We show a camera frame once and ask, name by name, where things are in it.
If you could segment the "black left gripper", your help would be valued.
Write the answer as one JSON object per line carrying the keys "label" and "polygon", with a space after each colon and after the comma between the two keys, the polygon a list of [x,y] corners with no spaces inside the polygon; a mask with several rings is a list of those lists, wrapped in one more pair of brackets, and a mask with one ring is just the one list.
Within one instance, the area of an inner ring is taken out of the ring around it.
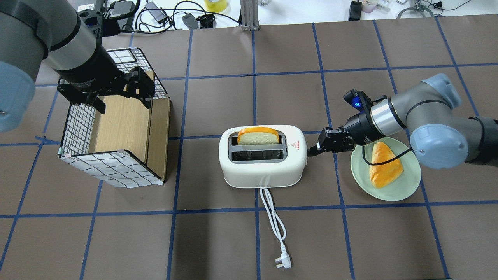
{"label": "black left gripper", "polygon": [[106,105],[99,97],[121,96],[139,100],[144,107],[151,109],[152,99],[155,96],[155,83],[153,71],[146,72],[141,67],[134,67],[115,78],[108,85],[98,91],[78,90],[66,80],[60,78],[57,91],[61,93],[72,105],[81,104],[95,108],[104,114]]}

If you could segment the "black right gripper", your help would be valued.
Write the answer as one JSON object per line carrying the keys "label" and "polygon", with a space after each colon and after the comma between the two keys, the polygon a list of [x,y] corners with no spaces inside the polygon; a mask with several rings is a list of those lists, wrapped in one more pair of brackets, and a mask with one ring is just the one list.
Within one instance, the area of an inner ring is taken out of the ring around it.
{"label": "black right gripper", "polygon": [[367,113],[359,113],[347,119],[344,126],[332,129],[326,126],[318,137],[318,145],[307,150],[308,157],[324,151],[340,153],[353,151],[356,145],[365,146],[378,140],[378,129]]}

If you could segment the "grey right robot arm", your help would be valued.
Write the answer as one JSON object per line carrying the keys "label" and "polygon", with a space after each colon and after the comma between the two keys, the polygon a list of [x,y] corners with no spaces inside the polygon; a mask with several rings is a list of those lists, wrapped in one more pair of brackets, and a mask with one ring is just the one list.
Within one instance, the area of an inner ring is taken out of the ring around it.
{"label": "grey right robot arm", "polygon": [[350,90],[344,100],[358,110],[344,126],[326,126],[308,156],[323,152],[353,151],[409,130],[410,151],[426,167],[439,170],[465,162],[498,165],[497,120],[489,117],[462,118],[453,115],[461,105],[455,87],[445,74],[422,80],[393,97],[370,99],[363,91]]}

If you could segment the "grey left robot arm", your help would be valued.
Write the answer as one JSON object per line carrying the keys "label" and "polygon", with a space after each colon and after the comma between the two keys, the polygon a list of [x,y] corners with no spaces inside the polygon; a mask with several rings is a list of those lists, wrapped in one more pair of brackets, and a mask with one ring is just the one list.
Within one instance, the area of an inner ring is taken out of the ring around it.
{"label": "grey left robot arm", "polygon": [[0,5],[1,132],[22,122],[35,93],[41,62],[60,76],[57,90],[72,104],[105,113],[101,97],[118,95],[140,100],[151,108],[154,81],[140,67],[124,73],[103,48],[103,37],[121,33],[119,21],[134,9],[114,14],[110,9],[76,11],[66,0],[2,0]]}

